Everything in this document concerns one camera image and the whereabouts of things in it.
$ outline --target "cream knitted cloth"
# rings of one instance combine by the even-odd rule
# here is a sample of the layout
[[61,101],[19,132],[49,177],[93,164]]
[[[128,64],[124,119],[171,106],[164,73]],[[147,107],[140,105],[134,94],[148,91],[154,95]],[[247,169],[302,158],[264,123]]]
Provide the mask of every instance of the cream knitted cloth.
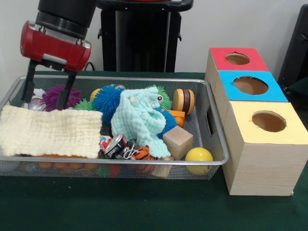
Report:
[[57,154],[97,158],[101,126],[101,112],[38,112],[7,105],[0,119],[0,148],[5,156]]

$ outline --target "wooden cube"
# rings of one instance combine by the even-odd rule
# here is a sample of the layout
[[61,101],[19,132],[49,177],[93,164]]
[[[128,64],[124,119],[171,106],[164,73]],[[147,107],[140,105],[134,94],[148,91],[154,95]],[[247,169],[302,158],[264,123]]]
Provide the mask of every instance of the wooden cube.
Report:
[[193,147],[193,135],[179,126],[166,132],[163,141],[175,160],[181,160]]
[[224,133],[231,195],[291,195],[308,160],[308,132],[290,103],[230,101]]
[[222,126],[229,101],[288,102],[269,71],[219,71],[214,98]]
[[[160,158],[159,160],[174,160],[172,156],[166,158]],[[154,171],[151,173],[152,176],[167,179],[172,165],[156,165]]]
[[210,48],[205,80],[215,91],[218,71],[268,71],[255,48]]

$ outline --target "blue spiky ball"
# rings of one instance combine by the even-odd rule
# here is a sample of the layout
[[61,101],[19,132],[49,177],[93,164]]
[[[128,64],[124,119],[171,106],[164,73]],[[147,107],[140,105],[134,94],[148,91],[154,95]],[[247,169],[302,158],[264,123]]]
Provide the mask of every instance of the blue spiky ball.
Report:
[[162,139],[162,138],[163,138],[163,135],[164,135],[166,132],[170,131],[171,129],[173,129],[174,127],[176,127],[178,124],[177,124],[175,118],[173,117],[173,115],[170,114],[169,111],[164,110],[164,109],[161,108],[161,107],[155,108],[155,110],[158,111],[158,112],[160,112],[161,114],[163,114],[163,116],[164,116],[165,119],[166,119],[166,125],[165,125],[164,130],[163,130],[161,133],[159,133],[159,134],[157,135],[158,138]]
[[107,126],[111,125],[111,118],[120,104],[120,95],[122,91],[124,91],[123,88],[111,84],[101,88],[95,95],[93,106],[96,111],[103,113],[103,123]]

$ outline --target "wire mesh basket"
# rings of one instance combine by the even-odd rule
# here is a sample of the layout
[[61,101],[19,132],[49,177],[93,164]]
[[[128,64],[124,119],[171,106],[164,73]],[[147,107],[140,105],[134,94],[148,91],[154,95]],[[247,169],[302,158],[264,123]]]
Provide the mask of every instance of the wire mesh basket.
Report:
[[[17,79],[0,103],[21,107],[21,95],[25,77]],[[35,76],[36,88],[47,88],[65,84],[66,77]],[[142,161],[114,159],[43,158],[0,155],[0,175],[41,177],[97,177],[97,178],[147,178],[209,180],[220,165],[226,163],[229,154],[219,121],[216,105],[209,85],[197,79],[159,79],[127,77],[78,77],[74,88],[81,90],[81,98],[89,99],[97,88],[109,84],[124,85],[126,89],[143,89],[152,85],[163,86],[169,96],[176,89],[191,89],[195,93],[195,108],[185,118],[183,128],[194,136],[193,147],[204,147],[210,151],[214,161]],[[203,172],[201,176],[192,174]]]

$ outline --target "yellow ball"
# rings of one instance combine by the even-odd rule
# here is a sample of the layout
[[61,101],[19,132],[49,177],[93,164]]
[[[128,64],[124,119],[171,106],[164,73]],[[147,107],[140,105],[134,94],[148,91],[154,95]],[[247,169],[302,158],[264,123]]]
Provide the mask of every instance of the yellow ball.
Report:
[[90,100],[94,100],[95,99],[95,95],[98,93],[99,90],[100,90],[100,88],[97,88],[94,92],[92,92],[92,94],[90,96]]
[[[212,154],[205,148],[193,148],[191,149],[186,157],[186,161],[213,161]],[[210,172],[210,166],[194,166],[187,165],[188,171],[197,176],[203,176]]]

